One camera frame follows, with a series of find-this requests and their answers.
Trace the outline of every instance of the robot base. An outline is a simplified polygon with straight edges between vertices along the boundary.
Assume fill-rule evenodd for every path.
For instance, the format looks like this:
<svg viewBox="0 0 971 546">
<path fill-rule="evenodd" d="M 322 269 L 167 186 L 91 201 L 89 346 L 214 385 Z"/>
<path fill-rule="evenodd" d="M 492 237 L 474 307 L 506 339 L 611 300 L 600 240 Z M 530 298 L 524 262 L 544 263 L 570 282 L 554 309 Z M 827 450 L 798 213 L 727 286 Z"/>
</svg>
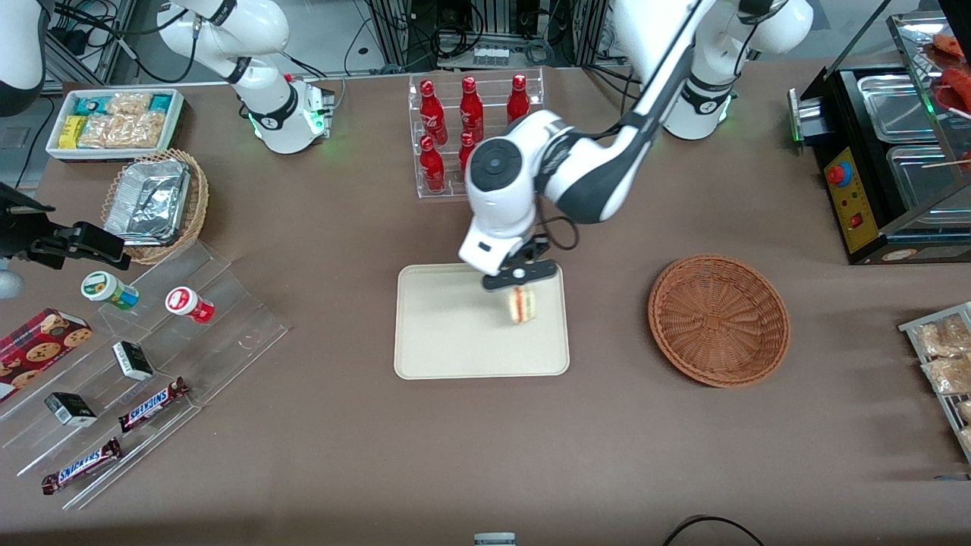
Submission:
<svg viewBox="0 0 971 546">
<path fill-rule="evenodd" d="M 281 128 L 261 130 L 252 116 L 250 117 L 256 136 L 277 154 L 296 154 L 313 144 L 316 139 L 329 137 L 334 118 L 334 93 L 301 82 L 290 85 L 297 91 L 299 106 Z"/>
</svg>

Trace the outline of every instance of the aluminum foil container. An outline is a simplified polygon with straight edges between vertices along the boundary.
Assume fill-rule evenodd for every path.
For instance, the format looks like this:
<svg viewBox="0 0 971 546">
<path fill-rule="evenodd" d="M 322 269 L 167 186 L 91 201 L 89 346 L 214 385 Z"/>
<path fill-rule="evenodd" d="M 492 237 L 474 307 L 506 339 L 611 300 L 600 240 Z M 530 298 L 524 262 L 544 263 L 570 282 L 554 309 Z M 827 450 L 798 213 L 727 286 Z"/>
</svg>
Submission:
<svg viewBox="0 0 971 546">
<path fill-rule="evenodd" d="M 118 180 L 105 230 L 125 246 L 169 246 L 179 239 L 192 169 L 177 159 L 134 163 Z"/>
</svg>

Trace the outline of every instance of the cookie box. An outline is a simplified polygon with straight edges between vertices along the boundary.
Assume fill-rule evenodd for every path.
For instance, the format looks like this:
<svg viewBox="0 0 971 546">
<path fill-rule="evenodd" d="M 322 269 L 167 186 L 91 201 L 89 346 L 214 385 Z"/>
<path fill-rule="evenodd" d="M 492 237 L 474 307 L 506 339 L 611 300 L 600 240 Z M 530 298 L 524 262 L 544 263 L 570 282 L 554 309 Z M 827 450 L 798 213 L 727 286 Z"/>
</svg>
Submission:
<svg viewBox="0 0 971 546">
<path fill-rule="evenodd" d="M 85 321 L 45 309 L 0 339 L 0 402 L 90 337 L 91 328 Z"/>
</svg>

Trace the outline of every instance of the snickers bar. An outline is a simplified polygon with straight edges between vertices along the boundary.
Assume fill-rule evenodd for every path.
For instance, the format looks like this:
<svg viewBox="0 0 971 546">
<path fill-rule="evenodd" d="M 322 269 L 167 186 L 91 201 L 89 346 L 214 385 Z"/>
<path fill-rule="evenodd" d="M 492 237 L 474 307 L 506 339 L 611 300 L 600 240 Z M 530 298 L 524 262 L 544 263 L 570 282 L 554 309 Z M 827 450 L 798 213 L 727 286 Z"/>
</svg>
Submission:
<svg viewBox="0 0 971 546">
<path fill-rule="evenodd" d="M 121 446 L 118 445 L 117 438 L 112 438 L 108 440 L 101 449 L 88 455 L 80 461 L 76 461 L 74 464 L 64 468 L 60 472 L 55 474 L 48 474 L 44 477 L 44 481 L 41 482 L 41 489 L 44 490 L 44 495 L 53 495 L 55 492 L 63 488 L 71 480 L 82 476 L 95 467 L 100 466 L 105 461 L 110 461 L 112 459 L 121 459 Z"/>
<path fill-rule="evenodd" d="M 158 394 L 131 410 L 128 415 L 119 417 L 118 422 L 121 423 L 121 433 L 124 434 L 132 428 L 148 421 L 156 413 L 162 411 L 162 408 L 186 392 L 188 392 L 188 386 L 185 384 L 185 381 L 183 381 L 182 377 L 177 378 L 166 386 L 165 389 L 159 391 Z"/>
</svg>

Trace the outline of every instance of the clear acrylic display stand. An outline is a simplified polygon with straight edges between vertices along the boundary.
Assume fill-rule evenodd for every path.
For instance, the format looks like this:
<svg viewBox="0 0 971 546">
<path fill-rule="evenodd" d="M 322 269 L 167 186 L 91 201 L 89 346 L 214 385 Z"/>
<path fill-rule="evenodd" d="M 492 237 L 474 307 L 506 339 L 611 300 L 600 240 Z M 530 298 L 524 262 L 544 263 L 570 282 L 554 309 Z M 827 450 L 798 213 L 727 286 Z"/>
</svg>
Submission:
<svg viewBox="0 0 971 546">
<path fill-rule="evenodd" d="M 483 99 L 485 111 L 485 137 L 498 136 L 506 130 L 506 103 L 513 90 L 513 76 L 526 76 L 526 94 L 529 95 L 529 112 L 543 110 L 545 104 L 543 71 L 529 70 L 494 70 L 471 74 L 476 78 L 479 96 Z M 415 156 L 415 180 L 419 197 L 456 197 L 465 195 L 465 183 L 462 179 L 462 169 L 458 162 L 458 151 L 461 149 L 462 119 L 458 113 L 458 106 L 462 102 L 462 77 L 467 74 L 437 73 L 424 76 L 412 76 L 408 81 L 408 114 L 412 124 L 412 151 Z M 435 94 L 442 101 L 445 108 L 445 125 L 449 130 L 449 141 L 445 146 L 438 147 L 439 154 L 445 161 L 445 191 L 432 193 L 421 174 L 421 146 L 419 141 L 424 134 L 421 124 L 421 93 L 419 84 L 422 80 L 431 80 L 435 84 Z"/>
<path fill-rule="evenodd" d="M 102 306 L 89 321 L 95 335 L 86 344 L 0 406 L 5 412 L 0 416 L 2 457 L 21 468 L 17 476 L 37 482 L 37 495 L 44 476 L 116 436 L 124 453 L 121 460 L 102 464 L 54 496 L 65 502 L 65 510 L 83 508 L 286 334 L 228 266 L 199 242 L 166 257 L 132 283 L 140 293 L 138 305 L 130 311 Z M 216 315 L 208 324 L 165 309 L 166 294 L 177 286 L 188 286 L 215 304 Z M 140 382 L 121 374 L 112 346 L 122 339 L 142 346 L 155 370 L 151 379 Z M 191 391 L 122 435 L 117 418 L 180 376 Z M 97 421 L 90 427 L 61 425 L 44 403 L 52 392 L 79 394 Z"/>
</svg>

